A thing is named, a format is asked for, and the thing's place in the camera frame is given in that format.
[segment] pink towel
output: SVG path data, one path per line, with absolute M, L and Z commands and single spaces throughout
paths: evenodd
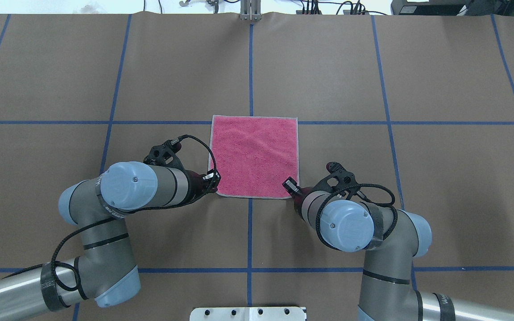
M 296 118 L 214 115 L 210 147 L 222 176 L 218 195 L 289 198 L 282 183 L 289 176 L 298 181 L 297 128 Z

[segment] wire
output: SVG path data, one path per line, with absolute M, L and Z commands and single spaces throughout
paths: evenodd
M 374 10 L 364 10 L 362 12 L 357 12 L 356 14 L 365 14 L 365 13 L 379 13 L 379 14 L 382 14 L 383 16 L 387 16 L 388 14 L 385 14 L 384 12 L 376 12 Z
M 83 228 L 79 228 L 78 230 L 76 230 L 76 231 L 72 232 L 71 234 L 67 235 L 59 243 L 59 245 L 55 249 L 55 252 L 53 253 L 53 256 L 51 257 L 51 262 L 49 262 L 49 264 L 51 264 L 51 274 L 53 274 L 53 279 L 55 280 L 55 283 L 57 283 L 57 285 L 59 287 L 61 287 L 65 291 L 69 291 L 69 292 L 77 291 L 80 288 L 80 275 L 79 275 L 79 272 L 77 271 L 77 269 L 74 268 L 72 265 L 66 264 L 64 262 L 57 262 L 57 256 L 59 255 L 59 252 L 60 252 L 61 248 L 63 248 L 63 245 L 65 245 L 65 243 L 70 238 L 72 238 L 73 236 L 75 236 L 75 235 L 77 235 L 77 234 L 79 234 L 81 232 L 84 232 L 84 231 L 88 230 L 89 228 L 93 228 L 93 227 L 101 225 L 101 224 L 112 222 L 114 220 L 115 220 L 114 218 L 107 218 L 107 219 L 104 219 L 102 221 L 94 222 L 93 224 L 87 225 L 87 226 L 85 226 Z M 76 284 L 74 287 L 67 286 L 65 283 L 63 283 L 63 281 L 61 281 L 59 279 L 59 276 L 57 276 L 57 266 L 60 266 L 62 268 L 68 268 L 69 270 L 71 270 L 74 273 L 74 275 L 75 275 L 75 284 Z
M 32 270 L 36 270 L 37 268 L 42 268 L 43 267 L 43 264 L 37 264 L 37 265 L 34 265 L 34 266 L 30 266 L 30 267 L 26 267 L 26 268 L 23 268 L 23 270 L 19 270 L 15 273 L 12 273 L 8 276 L 4 276 L 2 279 L 7 279 L 11 276 L 17 276 L 19 274 L 22 274 L 22 273 L 25 273 L 25 272 L 29 272 L 29 271 L 32 271 Z
M 338 7 L 338 10 L 336 11 L 336 14 L 338 14 L 340 12 L 340 9 L 342 8 L 342 6 L 344 6 L 345 4 L 350 4 L 350 10 L 352 11 L 353 10 L 353 6 L 354 4 L 351 2 L 351 1 L 345 1 L 343 3 L 340 4 L 340 6 Z

